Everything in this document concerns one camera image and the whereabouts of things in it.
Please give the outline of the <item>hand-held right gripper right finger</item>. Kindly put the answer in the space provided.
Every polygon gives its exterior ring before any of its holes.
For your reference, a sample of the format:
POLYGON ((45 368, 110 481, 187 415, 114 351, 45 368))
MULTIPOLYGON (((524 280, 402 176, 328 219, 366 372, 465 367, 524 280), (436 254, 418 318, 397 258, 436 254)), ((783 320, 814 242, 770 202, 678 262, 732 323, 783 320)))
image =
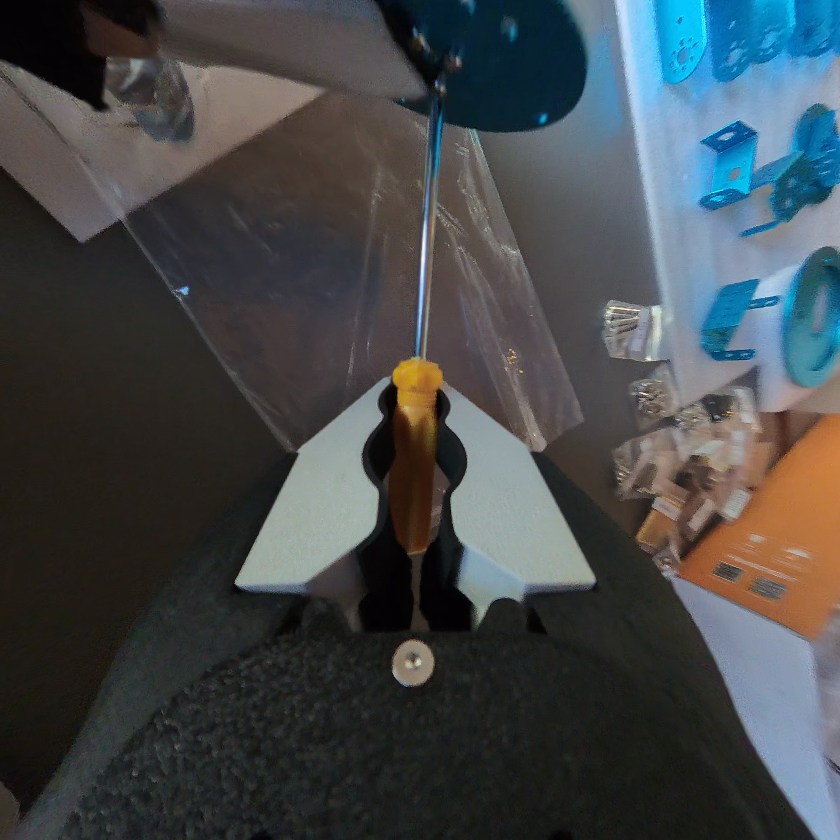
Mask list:
POLYGON ((470 631, 499 600, 588 592, 596 578, 531 450, 450 385, 437 398, 446 479, 423 557, 423 618, 470 631))

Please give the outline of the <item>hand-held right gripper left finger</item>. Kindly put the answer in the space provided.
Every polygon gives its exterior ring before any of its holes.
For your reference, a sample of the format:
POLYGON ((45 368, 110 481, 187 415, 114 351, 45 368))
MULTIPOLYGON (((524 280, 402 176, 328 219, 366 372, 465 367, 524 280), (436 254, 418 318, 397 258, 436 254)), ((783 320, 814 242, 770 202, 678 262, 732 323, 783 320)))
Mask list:
POLYGON ((235 578, 338 604, 366 632, 409 629, 412 562, 392 521, 396 389, 384 378, 300 447, 235 578))

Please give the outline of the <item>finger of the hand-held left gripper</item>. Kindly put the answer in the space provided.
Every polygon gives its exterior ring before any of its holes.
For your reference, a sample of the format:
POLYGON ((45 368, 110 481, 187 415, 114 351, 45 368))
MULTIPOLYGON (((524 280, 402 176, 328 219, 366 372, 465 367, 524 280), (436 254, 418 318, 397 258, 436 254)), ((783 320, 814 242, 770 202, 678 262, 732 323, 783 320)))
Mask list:
POLYGON ((160 1, 161 47, 318 88, 420 99, 427 83, 373 1, 160 1))

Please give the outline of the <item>yellow-handled screwdriver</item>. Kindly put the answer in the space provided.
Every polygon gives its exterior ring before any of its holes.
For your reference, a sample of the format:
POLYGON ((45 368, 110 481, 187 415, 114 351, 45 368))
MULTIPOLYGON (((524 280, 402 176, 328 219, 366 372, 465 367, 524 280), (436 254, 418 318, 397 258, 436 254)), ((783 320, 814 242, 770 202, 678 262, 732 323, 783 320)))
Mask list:
POLYGON ((439 168, 444 132, 446 75, 431 94, 423 174, 421 241, 418 258, 414 355, 394 369, 392 415, 395 458, 388 475, 392 522, 407 553, 426 550, 431 538, 434 473, 438 447, 438 391, 444 375, 427 357, 431 286, 438 212, 439 168))

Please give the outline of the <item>blue round metal disc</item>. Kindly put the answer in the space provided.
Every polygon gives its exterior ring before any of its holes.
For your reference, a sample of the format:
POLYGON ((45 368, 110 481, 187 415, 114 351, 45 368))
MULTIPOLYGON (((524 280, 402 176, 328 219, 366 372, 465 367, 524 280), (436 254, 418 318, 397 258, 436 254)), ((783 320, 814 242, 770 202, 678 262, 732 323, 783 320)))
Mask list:
POLYGON ((581 28, 560 1, 378 1, 426 85, 397 99, 428 115, 437 81, 444 120, 480 132, 536 130, 566 117, 585 88, 581 28))

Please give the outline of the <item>person's left hand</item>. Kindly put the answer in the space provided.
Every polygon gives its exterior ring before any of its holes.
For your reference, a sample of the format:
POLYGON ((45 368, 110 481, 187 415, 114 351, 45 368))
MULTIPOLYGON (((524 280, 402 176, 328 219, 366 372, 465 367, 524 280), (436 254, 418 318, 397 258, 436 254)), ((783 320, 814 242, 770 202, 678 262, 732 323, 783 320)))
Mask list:
POLYGON ((79 1, 82 43, 98 58, 150 59, 161 51, 161 9, 154 1, 79 1))

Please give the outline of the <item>white assembly instruction sheet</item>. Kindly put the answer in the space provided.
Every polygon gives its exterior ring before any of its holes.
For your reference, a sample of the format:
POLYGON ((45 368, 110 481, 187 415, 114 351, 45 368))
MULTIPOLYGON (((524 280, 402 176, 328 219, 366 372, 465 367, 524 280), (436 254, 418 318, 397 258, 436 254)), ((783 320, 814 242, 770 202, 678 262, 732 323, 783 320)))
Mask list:
POLYGON ((2 63, 2 169, 81 243, 322 95, 174 59, 118 59, 108 74, 96 111, 2 63))

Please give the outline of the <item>pile of small screw bags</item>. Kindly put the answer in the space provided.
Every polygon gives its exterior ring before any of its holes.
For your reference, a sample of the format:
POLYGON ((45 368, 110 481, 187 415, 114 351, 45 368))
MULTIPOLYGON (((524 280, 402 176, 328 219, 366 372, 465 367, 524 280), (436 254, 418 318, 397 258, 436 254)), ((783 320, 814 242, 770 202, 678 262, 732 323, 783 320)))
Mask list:
POLYGON ((690 549, 720 522, 740 517, 763 480, 773 446, 753 389, 731 385, 679 404, 664 357, 660 306, 609 300, 602 339, 615 360, 650 362, 626 399, 637 435, 612 451, 616 496, 644 501, 637 545, 665 576, 675 577, 690 549))

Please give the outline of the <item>clear plastic bag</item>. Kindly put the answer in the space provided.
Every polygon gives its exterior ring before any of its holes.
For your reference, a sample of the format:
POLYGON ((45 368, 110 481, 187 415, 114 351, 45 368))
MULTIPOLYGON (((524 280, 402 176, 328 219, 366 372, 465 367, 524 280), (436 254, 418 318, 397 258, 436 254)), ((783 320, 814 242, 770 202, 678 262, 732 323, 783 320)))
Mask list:
MULTIPOLYGON (((129 209, 200 125, 164 59, 109 62, 97 115, 128 160, 89 177, 287 451, 414 352, 426 120, 322 93, 129 209)), ((583 421, 477 132, 446 126, 427 352, 453 386, 532 450, 583 421)))

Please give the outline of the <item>orange and white cardboard box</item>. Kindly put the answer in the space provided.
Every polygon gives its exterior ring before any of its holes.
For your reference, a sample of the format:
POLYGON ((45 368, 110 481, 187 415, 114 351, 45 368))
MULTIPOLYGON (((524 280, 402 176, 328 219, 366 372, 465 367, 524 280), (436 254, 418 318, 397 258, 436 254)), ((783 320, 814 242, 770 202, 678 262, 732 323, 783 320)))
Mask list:
POLYGON ((825 415, 674 587, 765 767, 815 838, 838 838, 816 642, 839 595, 839 419, 825 415))

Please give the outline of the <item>white foam sheet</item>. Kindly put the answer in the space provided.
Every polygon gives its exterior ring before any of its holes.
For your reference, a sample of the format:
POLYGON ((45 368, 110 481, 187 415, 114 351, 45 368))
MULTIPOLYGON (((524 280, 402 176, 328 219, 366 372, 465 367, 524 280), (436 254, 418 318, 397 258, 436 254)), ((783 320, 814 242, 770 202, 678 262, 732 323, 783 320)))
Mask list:
MULTIPOLYGON (((663 79, 654 2, 616 2, 619 43, 642 177, 654 266, 663 309, 663 340, 682 403, 694 402, 756 369, 764 411, 790 407, 838 412, 838 365, 823 385, 791 381, 782 359, 784 301, 794 273, 814 251, 838 250, 838 185, 822 203, 805 206, 786 224, 750 237, 741 232, 772 219, 771 186, 715 211, 699 205, 711 186, 715 153, 700 144, 741 120, 759 135, 753 171, 797 151, 795 125, 815 103, 836 111, 838 55, 777 57, 751 64, 720 83, 707 48, 685 81, 663 79), (748 311, 730 350, 755 349, 753 360, 717 362, 700 347, 702 324, 718 290, 759 279, 756 298, 777 306, 748 311)), ((705 2, 707 19, 707 2, 705 2)))

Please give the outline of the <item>wide blue perforated bracket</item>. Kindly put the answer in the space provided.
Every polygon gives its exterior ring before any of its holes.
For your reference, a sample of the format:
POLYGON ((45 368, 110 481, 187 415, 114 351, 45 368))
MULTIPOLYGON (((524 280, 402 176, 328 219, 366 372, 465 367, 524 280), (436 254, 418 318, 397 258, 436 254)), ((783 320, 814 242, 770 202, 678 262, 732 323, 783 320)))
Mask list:
POLYGON ((759 279, 728 284, 718 290, 700 331, 700 347, 717 362, 746 362, 755 357, 755 349, 730 350, 729 344, 739 330, 746 313, 771 308, 781 296, 755 297, 759 279))

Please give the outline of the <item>blue metal U bracket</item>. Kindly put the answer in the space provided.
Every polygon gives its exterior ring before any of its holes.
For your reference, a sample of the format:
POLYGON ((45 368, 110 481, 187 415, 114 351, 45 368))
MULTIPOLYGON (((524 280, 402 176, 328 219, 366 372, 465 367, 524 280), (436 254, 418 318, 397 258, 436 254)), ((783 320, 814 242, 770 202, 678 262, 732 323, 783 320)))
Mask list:
POLYGON ((839 2, 793 1, 794 27, 787 45, 794 57, 839 53, 839 2))
POLYGON ((752 63, 777 57, 787 46, 795 26, 794 1, 752 2, 752 63))
POLYGON ((730 82, 753 63, 753 1, 707 1, 711 71, 730 82))
POLYGON ((704 1, 654 1, 663 79, 678 85, 698 68, 707 48, 704 1))

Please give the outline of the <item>small blue U bracket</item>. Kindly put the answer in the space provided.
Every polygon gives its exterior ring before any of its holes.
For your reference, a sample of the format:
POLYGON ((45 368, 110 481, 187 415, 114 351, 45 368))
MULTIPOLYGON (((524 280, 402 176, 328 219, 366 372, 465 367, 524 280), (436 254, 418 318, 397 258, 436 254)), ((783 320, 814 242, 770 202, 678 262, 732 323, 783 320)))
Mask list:
POLYGON ((749 197, 759 135, 747 123, 736 120, 709 134, 700 144, 716 155, 710 188, 700 207, 715 211, 749 197))

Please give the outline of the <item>blue angled bracket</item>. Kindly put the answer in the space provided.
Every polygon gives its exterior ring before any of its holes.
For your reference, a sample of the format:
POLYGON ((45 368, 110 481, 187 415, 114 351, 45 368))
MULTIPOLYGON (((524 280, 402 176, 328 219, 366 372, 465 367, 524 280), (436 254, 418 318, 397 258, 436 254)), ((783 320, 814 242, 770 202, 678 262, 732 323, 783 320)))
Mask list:
POLYGON ((751 191, 771 186, 769 205, 772 219, 748 228, 741 237, 770 231, 792 220, 804 207, 824 202, 834 189, 825 178, 823 164, 816 163, 802 151, 794 151, 755 170, 751 191))

